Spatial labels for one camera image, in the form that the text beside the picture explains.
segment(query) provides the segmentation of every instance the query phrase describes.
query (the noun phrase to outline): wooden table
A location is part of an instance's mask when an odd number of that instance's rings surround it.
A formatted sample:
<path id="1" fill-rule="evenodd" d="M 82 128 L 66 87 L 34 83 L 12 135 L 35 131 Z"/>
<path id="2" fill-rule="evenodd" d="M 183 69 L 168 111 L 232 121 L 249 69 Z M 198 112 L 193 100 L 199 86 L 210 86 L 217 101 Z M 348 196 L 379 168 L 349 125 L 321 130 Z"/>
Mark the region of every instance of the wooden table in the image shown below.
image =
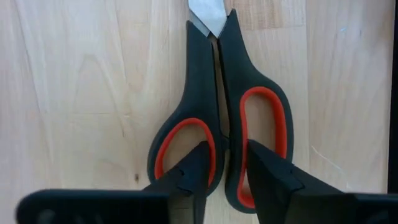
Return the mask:
<path id="1" fill-rule="evenodd" d="M 290 101 L 294 163 L 346 191 L 385 192 L 393 0 L 227 0 L 253 64 Z M 43 188 L 141 189 L 151 141 L 180 101 L 186 0 L 0 1 L 0 222 Z M 220 90 L 223 131 L 228 118 Z M 249 137 L 274 147 L 266 101 Z M 170 168 L 205 138 L 186 127 Z M 223 181 L 206 223 L 256 223 Z"/>

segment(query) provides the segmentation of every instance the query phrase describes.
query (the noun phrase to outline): wooden surface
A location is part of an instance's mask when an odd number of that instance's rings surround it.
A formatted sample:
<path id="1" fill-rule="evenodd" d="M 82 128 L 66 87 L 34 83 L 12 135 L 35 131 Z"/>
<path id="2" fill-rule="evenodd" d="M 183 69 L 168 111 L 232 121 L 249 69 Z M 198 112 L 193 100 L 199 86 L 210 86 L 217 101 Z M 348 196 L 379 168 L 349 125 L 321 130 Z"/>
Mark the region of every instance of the wooden surface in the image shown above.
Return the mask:
<path id="1" fill-rule="evenodd" d="M 253 64 L 292 107 L 294 163 L 346 191 L 385 192 L 393 0 L 226 0 Z M 141 189 L 185 79 L 186 0 L 0 0 L 0 222 L 43 188 Z M 228 133 L 220 90 L 223 131 Z M 249 137 L 274 147 L 266 101 Z M 170 168 L 204 139 L 186 127 Z M 256 223 L 223 181 L 205 223 Z"/>

